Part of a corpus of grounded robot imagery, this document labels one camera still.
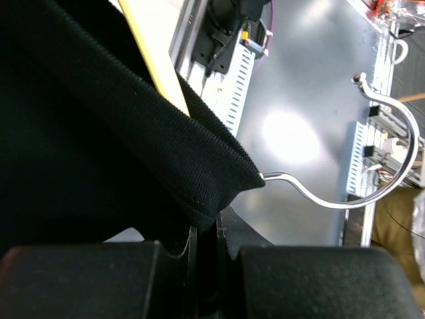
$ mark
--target silver metal hook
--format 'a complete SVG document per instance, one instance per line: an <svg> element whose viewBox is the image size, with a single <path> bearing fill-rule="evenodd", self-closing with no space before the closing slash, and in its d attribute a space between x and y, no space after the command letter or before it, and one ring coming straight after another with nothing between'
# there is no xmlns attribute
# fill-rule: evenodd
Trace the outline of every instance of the silver metal hook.
<svg viewBox="0 0 425 319"><path fill-rule="evenodd" d="M408 149L406 159L400 166L400 169L395 173L394 177L380 190L373 194L366 196L365 198L358 199L355 201L349 201L345 203L332 203L318 198L311 191L309 191L296 177L288 173L265 173L263 179L265 182L269 181L286 181L293 185L304 197L310 201L330 209L356 209L364 207L379 199L388 195L394 188L400 185L403 179L407 176L408 172L413 166L416 159L416 154L419 148L419 127L418 123L410 112L410 110L400 101L391 98L390 96L384 96L373 92L369 85L366 83L366 74L356 74L353 79L353 83L356 84L360 90L360 93L368 100L378 102L391 108L396 108L406 119L406 126L408 130Z"/></svg>

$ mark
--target clear plastic wrap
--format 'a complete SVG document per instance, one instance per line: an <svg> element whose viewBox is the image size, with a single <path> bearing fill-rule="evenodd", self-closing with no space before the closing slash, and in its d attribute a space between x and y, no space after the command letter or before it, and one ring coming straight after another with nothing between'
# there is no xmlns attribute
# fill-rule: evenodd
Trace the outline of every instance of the clear plastic wrap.
<svg viewBox="0 0 425 319"><path fill-rule="evenodd" d="M414 200L412 242L420 276L425 282L425 191L422 191Z"/></svg>
<svg viewBox="0 0 425 319"><path fill-rule="evenodd" d="M375 11L377 19L396 19L410 25L425 25L425 0L380 0Z"/></svg>

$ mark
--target gray table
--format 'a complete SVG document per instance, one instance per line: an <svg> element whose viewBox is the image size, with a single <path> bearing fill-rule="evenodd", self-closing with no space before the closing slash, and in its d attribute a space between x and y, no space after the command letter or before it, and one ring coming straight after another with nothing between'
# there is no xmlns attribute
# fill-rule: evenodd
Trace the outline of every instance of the gray table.
<svg viewBox="0 0 425 319"><path fill-rule="evenodd" d="M345 198L355 122L369 102L378 35L347 1L274 1L270 56L254 70L238 139L263 172L285 171L329 201ZM338 245L344 214L275 181L240 194L235 211L277 245Z"/></svg>

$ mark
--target wooden stick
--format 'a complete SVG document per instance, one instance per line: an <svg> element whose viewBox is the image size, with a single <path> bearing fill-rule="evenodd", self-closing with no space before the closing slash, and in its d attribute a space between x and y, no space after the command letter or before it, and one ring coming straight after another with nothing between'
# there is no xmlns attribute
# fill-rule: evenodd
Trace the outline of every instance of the wooden stick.
<svg viewBox="0 0 425 319"><path fill-rule="evenodd" d="M413 102L413 101L417 101L417 100L422 100L423 98L425 98L425 93L403 96L402 98L399 98L398 100L400 102L406 103L406 102Z"/></svg>

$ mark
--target brown fabric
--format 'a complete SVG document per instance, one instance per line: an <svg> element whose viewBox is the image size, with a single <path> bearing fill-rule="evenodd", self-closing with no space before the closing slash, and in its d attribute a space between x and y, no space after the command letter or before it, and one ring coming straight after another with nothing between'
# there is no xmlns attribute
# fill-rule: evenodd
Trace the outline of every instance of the brown fabric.
<svg viewBox="0 0 425 319"><path fill-rule="evenodd" d="M406 230L412 227L413 201L421 191L399 187L377 202L372 245L386 249L398 261L412 285L416 300L425 309L425 285L414 258L412 235Z"/></svg>

